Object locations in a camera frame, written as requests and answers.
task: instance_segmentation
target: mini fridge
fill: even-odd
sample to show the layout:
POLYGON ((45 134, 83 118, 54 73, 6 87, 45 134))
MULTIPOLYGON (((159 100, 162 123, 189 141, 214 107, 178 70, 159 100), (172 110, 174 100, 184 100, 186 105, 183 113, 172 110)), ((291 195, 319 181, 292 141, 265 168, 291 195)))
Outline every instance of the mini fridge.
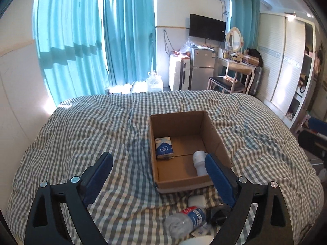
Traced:
POLYGON ((216 53, 212 50, 192 49, 189 90, 207 90, 215 60, 216 53))

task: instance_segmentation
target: sliding wardrobe door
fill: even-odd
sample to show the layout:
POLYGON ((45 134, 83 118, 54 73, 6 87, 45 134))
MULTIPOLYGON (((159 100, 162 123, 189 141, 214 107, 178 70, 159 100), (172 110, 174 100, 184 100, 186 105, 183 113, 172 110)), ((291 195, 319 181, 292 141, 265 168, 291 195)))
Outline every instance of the sliding wardrobe door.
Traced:
POLYGON ((305 51, 305 24, 286 21, 286 41, 281 73, 271 100, 284 115, 292 102, 299 82, 305 51))
POLYGON ((258 98, 271 101, 282 66, 285 46, 285 17, 260 14, 258 50, 264 62, 258 98))

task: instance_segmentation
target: white wall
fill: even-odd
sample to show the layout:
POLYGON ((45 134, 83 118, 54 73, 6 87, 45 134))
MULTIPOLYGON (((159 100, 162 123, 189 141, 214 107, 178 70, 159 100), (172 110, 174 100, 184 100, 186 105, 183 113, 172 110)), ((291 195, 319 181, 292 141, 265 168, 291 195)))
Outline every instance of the white wall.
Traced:
MULTIPOLYGON (((220 0, 157 0, 157 26, 188 28, 190 14, 198 14, 222 20, 222 5, 220 0)), ((175 50, 179 50, 188 40, 188 29, 157 28, 157 73, 162 76, 164 87, 169 84, 169 56, 165 52, 163 31, 166 30, 175 50)), ((204 44, 204 39, 190 37, 195 43, 204 44)))
POLYGON ((32 40, 33 0, 14 0, 0 19, 0 209, 14 173, 47 121, 49 97, 32 40))

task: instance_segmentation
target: gingham bedspread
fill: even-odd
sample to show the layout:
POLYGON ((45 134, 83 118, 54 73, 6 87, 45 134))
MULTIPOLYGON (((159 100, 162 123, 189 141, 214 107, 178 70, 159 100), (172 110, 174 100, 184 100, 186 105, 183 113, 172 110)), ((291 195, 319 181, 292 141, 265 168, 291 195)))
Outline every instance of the gingham bedspread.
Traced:
MULTIPOLYGON (((214 187, 159 194, 153 186, 148 120, 151 114, 206 110, 222 137, 238 176, 251 182, 277 181, 292 221, 295 243, 313 224, 323 205, 323 189, 303 150, 265 105, 244 94, 215 91, 113 94, 63 102, 26 150, 14 177, 6 220, 21 240, 32 200, 41 181, 64 183, 81 175, 102 152, 114 165, 89 212, 109 244, 178 244, 163 221, 187 207, 188 197, 203 194, 217 205, 214 187)), ((245 242, 255 215, 250 210, 238 240, 245 242)), ((76 231, 63 208, 75 244, 76 231)))

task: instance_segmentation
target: bottle label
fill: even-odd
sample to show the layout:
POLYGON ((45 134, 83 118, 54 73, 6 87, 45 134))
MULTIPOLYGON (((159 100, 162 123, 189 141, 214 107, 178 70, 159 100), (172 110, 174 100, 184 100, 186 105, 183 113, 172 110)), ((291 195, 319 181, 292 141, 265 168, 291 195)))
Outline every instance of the bottle label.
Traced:
POLYGON ((205 222, 205 219, 206 219, 206 216, 205 216, 205 213, 203 212, 203 210, 196 206, 186 208, 183 211, 181 211, 181 213, 187 215, 192 220, 193 229, 196 229, 200 225, 202 225, 202 223, 205 222))
POLYGON ((208 235, 208 232, 210 232, 212 230, 212 226, 210 224, 204 223, 203 226, 197 228, 196 230, 194 230, 191 235, 193 237, 201 237, 201 236, 205 236, 208 235))

